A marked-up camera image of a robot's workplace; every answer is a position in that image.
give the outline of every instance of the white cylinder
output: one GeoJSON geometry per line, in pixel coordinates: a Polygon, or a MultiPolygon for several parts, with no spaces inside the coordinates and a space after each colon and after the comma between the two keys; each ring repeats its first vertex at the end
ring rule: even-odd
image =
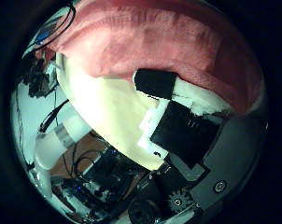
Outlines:
{"type": "Polygon", "coordinates": [[[37,137],[35,162],[45,170],[54,167],[65,151],[91,131],[80,116],[74,116],[57,126],[51,133],[37,137]]]}

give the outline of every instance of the black cable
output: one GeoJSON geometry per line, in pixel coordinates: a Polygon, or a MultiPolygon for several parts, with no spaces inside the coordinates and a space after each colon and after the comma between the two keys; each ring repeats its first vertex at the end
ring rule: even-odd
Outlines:
{"type": "Polygon", "coordinates": [[[74,164],[74,173],[75,173],[75,176],[76,176],[77,178],[80,178],[80,179],[82,179],[82,177],[81,177],[81,175],[78,173],[78,165],[79,165],[79,163],[82,162],[83,160],[89,160],[89,161],[91,161],[91,162],[93,163],[93,165],[95,165],[94,160],[93,160],[92,158],[90,158],[90,157],[80,157],[80,158],[78,158],[77,161],[76,161],[75,164],[74,164]]]}
{"type": "Polygon", "coordinates": [[[17,104],[17,114],[18,114],[18,123],[19,123],[19,147],[23,153],[23,125],[21,118],[21,110],[20,110],[20,101],[19,101],[19,87],[16,89],[16,104],[17,104]]]}
{"type": "Polygon", "coordinates": [[[59,111],[62,109],[62,107],[67,104],[69,100],[65,100],[63,103],[61,103],[58,107],[54,108],[47,116],[46,118],[41,122],[39,125],[39,131],[42,133],[45,133],[48,129],[48,127],[51,125],[51,123],[54,121],[54,119],[57,117],[59,111]]]}
{"type": "MultiPolygon", "coordinates": [[[[69,7],[69,10],[68,10],[67,15],[65,16],[64,20],[62,21],[62,23],[61,23],[58,27],[56,27],[56,28],[52,31],[52,33],[51,33],[50,35],[45,36],[45,37],[43,37],[43,38],[41,38],[41,39],[39,39],[39,40],[36,40],[34,43],[30,44],[30,45],[27,47],[27,49],[29,49],[30,47],[32,47],[32,46],[34,46],[34,45],[36,45],[36,44],[38,44],[38,43],[40,43],[40,42],[42,42],[42,41],[48,39],[50,36],[52,36],[53,34],[55,34],[55,32],[58,31],[58,30],[66,23],[66,21],[67,21],[68,18],[69,18],[70,13],[72,12],[71,7],[70,7],[70,6],[68,6],[68,7],[69,7]]],[[[47,26],[49,23],[51,23],[52,21],[45,23],[39,30],[42,30],[44,27],[46,27],[46,26],[47,26]]]]}
{"type": "Polygon", "coordinates": [[[47,45],[49,45],[50,43],[55,41],[59,36],[61,36],[71,26],[71,24],[73,23],[73,21],[74,21],[74,19],[76,17],[77,12],[76,12],[76,9],[73,7],[73,5],[70,4],[68,6],[72,10],[73,15],[72,15],[72,18],[71,18],[70,22],[67,24],[67,26],[58,35],[56,35],[54,38],[52,38],[48,43],[46,43],[46,44],[44,44],[44,45],[34,49],[34,51],[43,49],[44,47],[46,47],[47,45]]]}
{"type": "Polygon", "coordinates": [[[74,163],[75,163],[75,157],[78,149],[78,143],[75,144],[74,149],[73,149],[73,155],[72,155],[72,169],[71,169],[71,175],[74,173],[74,163]]]}
{"type": "Polygon", "coordinates": [[[68,167],[67,167],[67,164],[66,164],[65,155],[63,155],[63,163],[64,163],[64,167],[66,169],[66,172],[69,174],[70,178],[73,179],[73,176],[71,175],[70,171],[68,170],[68,167]]]}
{"type": "MultiPolygon", "coordinates": [[[[54,109],[56,109],[56,104],[57,104],[57,88],[55,88],[55,93],[54,93],[54,109]]],[[[56,126],[58,126],[58,119],[57,119],[57,117],[58,117],[58,114],[57,114],[57,116],[55,118],[56,126]]]]}

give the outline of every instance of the black gear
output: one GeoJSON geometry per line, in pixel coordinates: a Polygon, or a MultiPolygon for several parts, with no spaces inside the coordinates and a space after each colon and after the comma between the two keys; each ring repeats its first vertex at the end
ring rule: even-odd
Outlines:
{"type": "Polygon", "coordinates": [[[171,211],[180,213],[194,203],[194,200],[188,192],[174,191],[169,195],[169,207],[171,211]]]}

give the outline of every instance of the black plastic part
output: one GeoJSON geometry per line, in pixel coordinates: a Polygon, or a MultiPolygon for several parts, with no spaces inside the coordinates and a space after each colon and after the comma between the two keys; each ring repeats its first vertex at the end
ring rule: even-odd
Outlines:
{"type": "Polygon", "coordinates": [[[150,141],[176,154],[192,168],[203,158],[218,129],[210,120],[195,116],[184,105],[171,101],[150,141]]]}
{"type": "Polygon", "coordinates": [[[157,205],[148,200],[132,201],[128,212],[132,224],[155,224],[160,218],[157,205]]]}
{"type": "Polygon", "coordinates": [[[176,83],[177,73],[138,69],[134,76],[134,84],[138,91],[145,94],[171,100],[176,83]]]}

